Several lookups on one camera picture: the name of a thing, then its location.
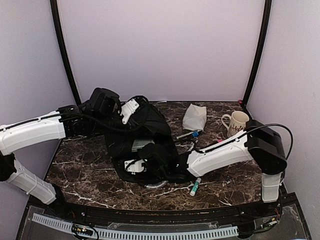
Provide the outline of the right black frame post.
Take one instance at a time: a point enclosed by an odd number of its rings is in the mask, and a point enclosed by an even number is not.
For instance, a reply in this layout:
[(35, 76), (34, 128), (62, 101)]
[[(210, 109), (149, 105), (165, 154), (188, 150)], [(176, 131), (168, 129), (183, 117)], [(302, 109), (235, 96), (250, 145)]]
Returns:
[(243, 109), (247, 108), (254, 83), (256, 80), (256, 76), (258, 74), (258, 69), (260, 66), (260, 61), (262, 58), (263, 50), (264, 50), (264, 45), (265, 45), (265, 40), (267, 36), (267, 31), (268, 31), (268, 26), (269, 26), (269, 20), (270, 20), (270, 15), (271, 15), (271, 9), (272, 9), (272, 0), (265, 0), (264, 1), (264, 9), (263, 9), (263, 14), (262, 14), (262, 21), (261, 21), (261, 27), (260, 27), (260, 32), (259, 32), (259, 37), (258, 37), (258, 42), (257, 42), (257, 47), (252, 63), (252, 68), (250, 71), (250, 75), (248, 78), (247, 86), (244, 92), (244, 96), (242, 98), (242, 101), (240, 102), (240, 105)]

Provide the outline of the cream patterned mug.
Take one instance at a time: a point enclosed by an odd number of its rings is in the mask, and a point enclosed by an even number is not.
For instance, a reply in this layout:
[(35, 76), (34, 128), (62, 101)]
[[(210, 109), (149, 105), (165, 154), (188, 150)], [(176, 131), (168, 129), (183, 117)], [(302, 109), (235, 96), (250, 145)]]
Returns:
[[(224, 119), (229, 119), (229, 124), (226, 124)], [(227, 137), (230, 138), (244, 130), (246, 123), (250, 120), (250, 117), (243, 111), (233, 111), (231, 115), (224, 114), (221, 117), (223, 126), (227, 129)]]

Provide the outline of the black frame post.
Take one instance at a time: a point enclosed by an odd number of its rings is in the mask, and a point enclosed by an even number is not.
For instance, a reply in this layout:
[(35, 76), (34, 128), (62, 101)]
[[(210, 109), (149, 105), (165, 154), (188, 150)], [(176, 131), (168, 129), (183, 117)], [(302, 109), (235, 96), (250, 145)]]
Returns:
[(243, 109), (247, 108), (254, 83), (256, 80), (256, 76), (258, 74), (258, 69), (260, 66), (260, 61), (262, 58), (263, 50), (264, 50), (264, 45), (265, 45), (265, 40), (267, 36), (267, 31), (268, 31), (268, 26), (269, 26), (269, 20), (270, 20), (270, 15), (271, 15), (271, 9), (272, 9), (272, 0), (265, 0), (264, 1), (264, 9), (263, 9), (263, 14), (262, 14), (262, 21), (261, 21), (261, 27), (260, 27), (260, 32), (259, 32), (259, 37), (258, 37), (258, 42), (257, 42), (257, 47), (252, 63), (252, 68), (250, 71), (250, 75), (248, 78), (247, 86), (244, 92), (244, 96), (242, 98), (242, 101), (240, 102), (240, 105)]
[(71, 63), (67, 53), (67, 47), (64, 39), (63, 28), (62, 28), (60, 13), (59, 13), (58, 1), (50, 0), (50, 8), (51, 8), (51, 15), (52, 15), (55, 34), (56, 34), (56, 39), (57, 39), (62, 63), (64, 66), (64, 70), (66, 73), (67, 81), (76, 105), (80, 105), (82, 101), (78, 92), (78, 88), (76, 86), (76, 81), (73, 75)]

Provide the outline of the black student backpack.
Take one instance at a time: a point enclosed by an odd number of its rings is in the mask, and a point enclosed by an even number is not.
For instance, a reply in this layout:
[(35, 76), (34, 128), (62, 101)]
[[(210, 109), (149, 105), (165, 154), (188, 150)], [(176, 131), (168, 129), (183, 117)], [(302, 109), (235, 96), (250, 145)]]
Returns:
[(143, 126), (130, 133), (104, 135), (119, 178), (141, 186), (162, 181), (182, 182), (185, 176), (175, 170), (179, 154), (163, 114), (150, 103), (131, 115), (129, 123)]

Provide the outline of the black marker blue cap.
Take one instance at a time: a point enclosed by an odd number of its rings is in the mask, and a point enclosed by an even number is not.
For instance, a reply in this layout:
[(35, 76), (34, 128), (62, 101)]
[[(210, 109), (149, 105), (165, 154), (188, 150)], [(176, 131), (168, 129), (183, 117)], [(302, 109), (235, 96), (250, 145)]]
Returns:
[(177, 141), (182, 141), (182, 140), (188, 140), (188, 139), (193, 139), (193, 138), (197, 138), (199, 135), (202, 134), (202, 130), (195, 130), (195, 131), (191, 131), (185, 134), (182, 134), (180, 136), (176, 137)]

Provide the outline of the green white glue stick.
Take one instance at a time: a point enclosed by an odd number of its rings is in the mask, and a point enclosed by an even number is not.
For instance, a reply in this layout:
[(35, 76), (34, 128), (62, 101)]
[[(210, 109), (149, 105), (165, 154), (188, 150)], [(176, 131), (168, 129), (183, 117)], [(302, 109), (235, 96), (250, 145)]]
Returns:
[(198, 188), (199, 188), (199, 185), (200, 185), (200, 183), (201, 183), (201, 181), (202, 181), (202, 179), (200, 178), (200, 177), (198, 177), (197, 179), (196, 179), (196, 181), (195, 181), (195, 183), (194, 183), (194, 185), (193, 185), (193, 187), (192, 187), (192, 189), (191, 189), (191, 191), (190, 191), (190, 196), (195, 196), (195, 194), (196, 194), (196, 192), (197, 192), (197, 190), (198, 190)]

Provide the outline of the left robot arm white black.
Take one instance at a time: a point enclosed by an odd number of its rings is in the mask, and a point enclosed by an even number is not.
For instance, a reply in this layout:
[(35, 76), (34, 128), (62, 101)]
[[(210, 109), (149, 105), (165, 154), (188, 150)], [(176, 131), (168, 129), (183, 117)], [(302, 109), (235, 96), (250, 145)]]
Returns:
[(60, 188), (27, 170), (14, 152), (51, 140), (75, 136), (95, 137), (139, 130), (150, 113), (150, 103), (137, 95), (122, 103), (112, 90), (97, 87), (80, 105), (68, 105), (48, 114), (0, 127), (0, 180), (13, 184), (50, 206), (60, 218), (71, 213)]

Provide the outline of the white tissue paper bag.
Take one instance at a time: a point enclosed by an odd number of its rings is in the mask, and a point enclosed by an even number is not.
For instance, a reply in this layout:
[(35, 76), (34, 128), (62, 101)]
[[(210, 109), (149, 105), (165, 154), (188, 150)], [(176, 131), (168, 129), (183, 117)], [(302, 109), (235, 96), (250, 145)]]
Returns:
[(207, 122), (207, 108), (205, 106), (197, 106), (190, 104), (187, 108), (183, 120), (182, 127), (190, 131), (203, 131)]

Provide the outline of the left black frame post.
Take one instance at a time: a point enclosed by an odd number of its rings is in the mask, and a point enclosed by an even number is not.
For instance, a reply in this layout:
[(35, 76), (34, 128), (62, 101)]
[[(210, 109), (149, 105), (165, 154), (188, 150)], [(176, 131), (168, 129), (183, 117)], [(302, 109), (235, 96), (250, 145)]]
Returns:
[(63, 28), (62, 28), (60, 13), (59, 13), (58, 1), (50, 0), (50, 8), (51, 8), (51, 15), (52, 15), (55, 34), (56, 34), (56, 39), (57, 39), (62, 63), (64, 66), (64, 70), (66, 73), (67, 81), (76, 105), (80, 105), (82, 101), (78, 92), (78, 88), (76, 86), (76, 81), (73, 75), (71, 63), (67, 53), (67, 47), (64, 39)]

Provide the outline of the grey shrink-wrapped notebook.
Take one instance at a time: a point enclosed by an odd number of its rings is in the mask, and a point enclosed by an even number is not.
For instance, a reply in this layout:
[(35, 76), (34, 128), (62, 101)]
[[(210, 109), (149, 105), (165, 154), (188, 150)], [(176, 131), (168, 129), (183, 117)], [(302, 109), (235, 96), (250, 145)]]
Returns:
[(132, 144), (131, 151), (137, 152), (139, 149), (142, 149), (145, 145), (153, 143), (152, 139), (135, 139)]

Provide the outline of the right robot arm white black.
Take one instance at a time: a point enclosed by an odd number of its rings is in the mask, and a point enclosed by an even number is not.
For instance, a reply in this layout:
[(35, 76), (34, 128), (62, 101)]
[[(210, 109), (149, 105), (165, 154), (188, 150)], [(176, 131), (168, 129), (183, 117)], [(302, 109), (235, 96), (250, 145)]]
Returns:
[(281, 135), (272, 127), (273, 123), (249, 120), (243, 130), (228, 139), (177, 157), (159, 144), (148, 143), (138, 150), (136, 160), (124, 163), (124, 171), (134, 176), (150, 174), (156, 183), (185, 183), (217, 169), (254, 160), (261, 170), (262, 199), (255, 205), (255, 213), (266, 217), (279, 198), (282, 173), (289, 156), (284, 151)]

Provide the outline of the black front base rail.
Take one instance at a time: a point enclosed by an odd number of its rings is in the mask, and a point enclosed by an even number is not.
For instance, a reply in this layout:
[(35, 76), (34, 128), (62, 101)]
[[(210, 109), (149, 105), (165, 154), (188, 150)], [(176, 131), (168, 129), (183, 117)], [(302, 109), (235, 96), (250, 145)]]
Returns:
[(80, 223), (246, 223), (255, 219), (280, 217), (285, 221), (302, 221), (301, 209), (294, 193), (283, 191), (274, 203), (263, 203), (254, 189), (213, 191), (201, 186), (195, 196), (187, 188), (171, 188), (159, 192), (119, 189), (98, 195), (65, 192), (71, 213), (66, 220)]

